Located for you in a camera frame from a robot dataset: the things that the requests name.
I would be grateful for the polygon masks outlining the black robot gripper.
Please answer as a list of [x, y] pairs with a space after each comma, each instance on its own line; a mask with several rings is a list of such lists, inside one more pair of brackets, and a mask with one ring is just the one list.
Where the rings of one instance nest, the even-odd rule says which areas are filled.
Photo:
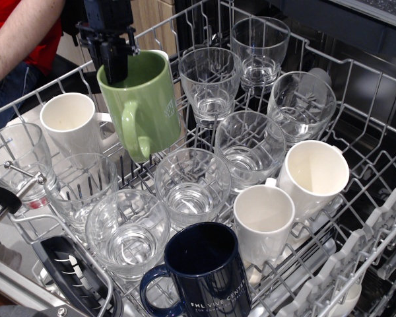
[[78, 23], [81, 44], [91, 55], [100, 55], [108, 84], [127, 77], [127, 55], [136, 55], [130, 1], [84, 1], [85, 14]]

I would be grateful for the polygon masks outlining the person forearm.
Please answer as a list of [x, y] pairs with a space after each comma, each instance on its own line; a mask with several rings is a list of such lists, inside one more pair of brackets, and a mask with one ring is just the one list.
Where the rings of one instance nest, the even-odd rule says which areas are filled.
[[21, 1], [0, 28], [0, 81], [34, 48], [60, 17], [64, 1]]

